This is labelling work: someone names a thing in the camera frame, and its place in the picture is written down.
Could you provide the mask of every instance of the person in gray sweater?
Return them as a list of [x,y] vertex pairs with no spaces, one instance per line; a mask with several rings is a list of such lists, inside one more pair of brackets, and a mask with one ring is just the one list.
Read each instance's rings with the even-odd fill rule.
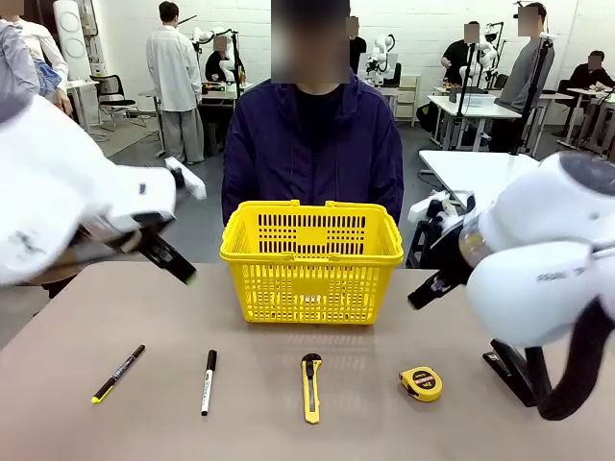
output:
[[0,93],[38,90],[37,70],[26,43],[13,24],[0,19]]
[[[502,96],[496,104],[506,109],[522,113],[529,97],[529,87],[537,71],[537,63],[544,39],[540,34],[544,32],[547,9],[540,3],[530,3],[522,8],[519,15],[519,36],[529,36],[529,43],[521,50],[515,61],[510,77],[504,86]],[[555,50],[549,48],[547,56],[538,78],[538,85],[531,107],[538,105],[538,99],[549,77],[551,66],[554,63]],[[489,148],[492,152],[510,152],[523,132],[523,120],[496,120],[491,130]]]

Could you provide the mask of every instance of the brick wall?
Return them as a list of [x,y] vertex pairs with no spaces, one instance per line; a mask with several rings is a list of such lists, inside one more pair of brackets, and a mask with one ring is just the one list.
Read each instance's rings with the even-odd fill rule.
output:
[[[556,88],[559,79],[569,76],[574,66],[582,62],[588,51],[601,48],[599,37],[607,29],[607,3],[610,0],[546,0],[549,26],[558,34],[555,43],[556,59],[548,87]],[[257,83],[270,75],[270,0],[182,0],[177,2],[181,16],[199,17],[181,26],[189,34],[195,26],[204,30],[231,26],[240,32],[241,58],[248,79]],[[158,25],[159,0],[96,0],[97,16],[108,70],[122,77],[131,97],[151,87],[145,65],[145,42]],[[420,101],[425,102],[444,74],[440,58],[446,47],[463,36],[463,24],[477,20],[482,24],[504,21],[504,49],[501,72],[510,71],[519,51],[527,42],[517,37],[516,21],[512,15],[516,7],[510,0],[353,0],[353,14],[360,20],[359,34],[368,48],[382,34],[397,38],[395,53],[405,74],[421,75]],[[597,22],[600,29],[593,27]],[[569,37],[573,40],[569,46]],[[615,42],[602,48],[608,54]],[[204,49],[202,61],[209,55]],[[139,101],[149,108],[146,101]]]

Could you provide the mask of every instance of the person in white shirt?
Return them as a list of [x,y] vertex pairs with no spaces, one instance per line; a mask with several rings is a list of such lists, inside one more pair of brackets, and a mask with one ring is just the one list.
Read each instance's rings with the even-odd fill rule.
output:
[[0,93],[38,93],[35,64],[15,27],[0,19]]
[[174,3],[159,6],[162,27],[147,40],[147,66],[160,97],[164,149],[187,165],[201,163],[203,123],[197,109],[202,82],[196,52],[177,30],[180,9]]
[[33,58],[45,61],[45,57],[47,57],[53,69],[60,75],[61,82],[56,89],[55,98],[52,102],[62,109],[66,115],[70,115],[73,108],[66,95],[68,64],[47,28],[34,22],[24,21],[19,16],[2,16],[2,18],[11,22],[17,28]]

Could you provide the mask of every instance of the person in purple jacket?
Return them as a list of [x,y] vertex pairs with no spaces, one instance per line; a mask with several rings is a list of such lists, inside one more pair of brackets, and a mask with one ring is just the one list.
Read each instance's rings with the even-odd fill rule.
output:
[[381,94],[349,64],[349,0],[275,0],[288,58],[239,100],[224,153],[225,225],[245,201],[378,204],[399,222],[402,141]]

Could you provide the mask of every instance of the yellow plastic basket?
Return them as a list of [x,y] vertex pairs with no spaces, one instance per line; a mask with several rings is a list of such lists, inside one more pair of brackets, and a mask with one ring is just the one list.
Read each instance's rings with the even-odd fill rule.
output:
[[404,249],[382,206],[246,202],[220,255],[248,322],[370,325]]

